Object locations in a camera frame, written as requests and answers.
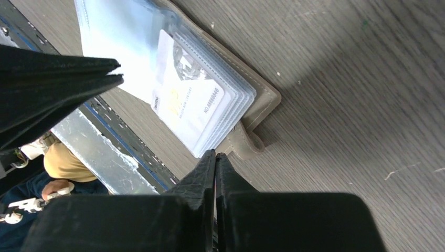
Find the seated person in background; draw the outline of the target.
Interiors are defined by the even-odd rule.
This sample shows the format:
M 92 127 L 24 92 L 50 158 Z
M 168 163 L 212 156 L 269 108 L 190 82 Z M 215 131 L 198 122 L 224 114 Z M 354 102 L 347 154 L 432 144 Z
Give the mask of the seated person in background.
M 27 182 L 15 185 L 1 197 L 10 203 L 48 196 L 73 184 L 72 194 L 108 194 L 108 189 L 58 139 L 55 138 L 43 156 L 44 171 Z M 1 251 L 20 251 L 37 213 L 25 212 L 18 224 L 1 223 Z

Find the aluminium rail frame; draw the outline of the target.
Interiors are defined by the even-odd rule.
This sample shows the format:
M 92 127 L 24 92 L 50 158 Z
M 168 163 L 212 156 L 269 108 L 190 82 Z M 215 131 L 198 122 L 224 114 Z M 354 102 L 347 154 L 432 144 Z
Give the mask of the aluminium rail frame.
M 65 56 L 1 45 L 1 151 L 52 131 L 113 194 L 156 194 L 122 153 L 79 110 L 122 84 L 111 58 Z

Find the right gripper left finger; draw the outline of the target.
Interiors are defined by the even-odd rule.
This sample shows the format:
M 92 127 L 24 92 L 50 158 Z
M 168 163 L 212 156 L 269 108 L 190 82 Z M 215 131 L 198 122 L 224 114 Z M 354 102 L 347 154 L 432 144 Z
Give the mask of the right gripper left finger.
M 75 195 L 52 201 L 22 251 L 215 251 L 216 153 L 160 195 Z

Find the beige card holder wallet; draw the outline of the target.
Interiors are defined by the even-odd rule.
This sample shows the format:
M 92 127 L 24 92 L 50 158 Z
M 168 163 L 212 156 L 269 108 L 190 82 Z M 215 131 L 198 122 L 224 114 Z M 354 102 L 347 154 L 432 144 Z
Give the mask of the beige card holder wallet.
M 280 93 L 170 1 L 75 1 L 82 52 L 113 58 L 121 89 L 151 106 L 196 158 L 205 151 L 250 159 L 253 132 Z

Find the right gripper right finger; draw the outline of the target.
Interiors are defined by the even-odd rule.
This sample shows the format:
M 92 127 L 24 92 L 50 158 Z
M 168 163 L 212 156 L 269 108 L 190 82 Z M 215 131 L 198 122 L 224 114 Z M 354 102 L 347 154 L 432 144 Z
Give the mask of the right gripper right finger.
M 350 193 L 259 192 L 216 156 L 220 251 L 385 251 L 364 201 Z

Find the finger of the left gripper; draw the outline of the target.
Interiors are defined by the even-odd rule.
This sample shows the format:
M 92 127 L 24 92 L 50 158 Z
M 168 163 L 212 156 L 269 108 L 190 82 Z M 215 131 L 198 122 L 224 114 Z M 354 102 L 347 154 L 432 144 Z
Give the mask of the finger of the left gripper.
M 1 151 L 34 141 L 122 75 L 7 78 L 1 81 Z
M 1 86 L 5 87 L 63 77 L 98 77 L 116 87 L 121 84 L 121 75 L 110 72 L 119 67 L 115 59 L 46 54 L 1 45 Z

